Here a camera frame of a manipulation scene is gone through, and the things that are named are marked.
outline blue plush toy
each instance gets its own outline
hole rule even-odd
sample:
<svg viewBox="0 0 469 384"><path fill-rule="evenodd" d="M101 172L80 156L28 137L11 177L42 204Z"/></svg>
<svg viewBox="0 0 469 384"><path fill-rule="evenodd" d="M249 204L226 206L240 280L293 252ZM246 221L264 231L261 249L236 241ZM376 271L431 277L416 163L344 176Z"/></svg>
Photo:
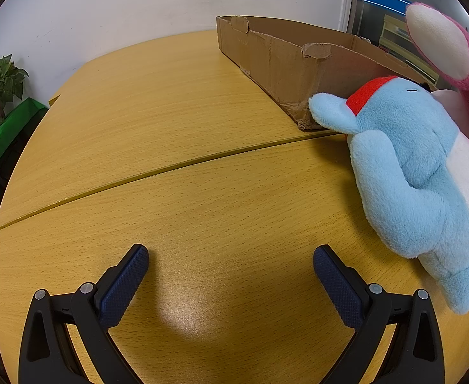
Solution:
<svg viewBox="0 0 469 384"><path fill-rule="evenodd" d="M469 139L419 85L390 76L347 100L309 101L318 124L349 136L364 212L395 253L418 257L449 307L469 310Z"/></svg>

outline metal screw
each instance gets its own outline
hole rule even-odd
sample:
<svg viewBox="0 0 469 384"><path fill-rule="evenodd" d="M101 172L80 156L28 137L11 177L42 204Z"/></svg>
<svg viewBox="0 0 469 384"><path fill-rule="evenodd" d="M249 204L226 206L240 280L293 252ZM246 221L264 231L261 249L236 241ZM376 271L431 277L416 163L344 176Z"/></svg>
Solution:
<svg viewBox="0 0 469 384"><path fill-rule="evenodd" d="M419 289L418 290L418 296L419 296L420 299L426 300L426 299L428 299L428 292L426 290Z"/></svg>
<svg viewBox="0 0 469 384"><path fill-rule="evenodd" d="M371 291L374 294L381 294L384 289L382 289L382 286L376 283L372 283L369 285L369 291Z"/></svg>
<svg viewBox="0 0 469 384"><path fill-rule="evenodd" d="M46 291L40 289L40 290L37 290L37 291L35 292L35 296L34 296L34 297L35 297L37 300L40 300L40 299L42 299L44 296L46 296Z"/></svg>
<svg viewBox="0 0 469 384"><path fill-rule="evenodd" d="M80 287L80 291L83 294L90 293L90 292L92 292L93 289L94 289L94 285L92 283L84 283Z"/></svg>

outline torn cardboard flap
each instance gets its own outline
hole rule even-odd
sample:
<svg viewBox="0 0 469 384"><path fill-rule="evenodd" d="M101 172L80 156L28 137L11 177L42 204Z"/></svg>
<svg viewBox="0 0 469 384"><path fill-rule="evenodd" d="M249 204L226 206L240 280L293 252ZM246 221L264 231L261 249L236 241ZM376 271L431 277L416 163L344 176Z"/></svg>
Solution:
<svg viewBox="0 0 469 384"><path fill-rule="evenodd" d="M302 54L310 58L327 59L332 55L332 52L329 44L307 43L302 46Z"/></svg>
<svg viewBox="0 0 469 384"><path fill-rule="evenodd" d="M322 129L309 97L348 98L371 79L398 75L417 83L417 71L348 33L269 17L217 17L218 46L301 130Z"/></svg>

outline wooden table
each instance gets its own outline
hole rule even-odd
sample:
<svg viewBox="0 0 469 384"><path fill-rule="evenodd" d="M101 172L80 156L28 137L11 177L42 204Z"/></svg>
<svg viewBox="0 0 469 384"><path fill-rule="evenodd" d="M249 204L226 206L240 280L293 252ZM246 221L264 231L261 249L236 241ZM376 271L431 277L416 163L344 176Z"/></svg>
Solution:
<svg viewBox="0 0 469 384"><path fill-rule="evenodd" d="M33 293L95 282L133 243L150 250L149 272L110 333L146 383L320 382L352 334L312 269L324 243L388 291L426 288L446 383L464 374L469 314L450 312L421 265L379 241L344 136L300 132L220 53L215 32L95 59L58 95L0 210L0 350L12 383Z"/></svg>

